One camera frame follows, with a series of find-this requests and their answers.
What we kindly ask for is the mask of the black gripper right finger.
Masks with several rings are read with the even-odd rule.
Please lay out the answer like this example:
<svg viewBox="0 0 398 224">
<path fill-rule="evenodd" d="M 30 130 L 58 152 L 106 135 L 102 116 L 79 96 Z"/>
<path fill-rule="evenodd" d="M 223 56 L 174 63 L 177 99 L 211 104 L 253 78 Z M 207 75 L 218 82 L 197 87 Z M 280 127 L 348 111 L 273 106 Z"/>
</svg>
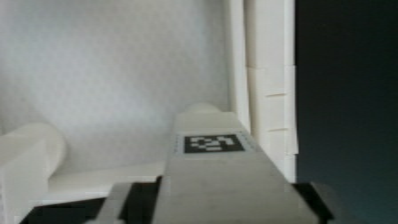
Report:
<svg viewBox="0 0 398 224">
<path fill-rule="evenodd" d="M 330 186 L 317 182 L 300 182 L 293 187 L 316 214 L 317 224 L 342 224 L 341 204 Z"/>
</svg>

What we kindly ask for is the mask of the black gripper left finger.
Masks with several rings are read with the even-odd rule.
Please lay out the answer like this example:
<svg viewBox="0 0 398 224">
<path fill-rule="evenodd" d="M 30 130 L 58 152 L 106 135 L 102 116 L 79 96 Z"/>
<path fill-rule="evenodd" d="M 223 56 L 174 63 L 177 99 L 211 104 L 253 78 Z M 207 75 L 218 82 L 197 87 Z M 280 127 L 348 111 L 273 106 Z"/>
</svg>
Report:
<svg viewBox="0 0 398 224">
<path fill-rule="evenodd" d="M 152 182 L 117 183 L 94 224 L 150 224 L 161 177 Z"/>
</svg>

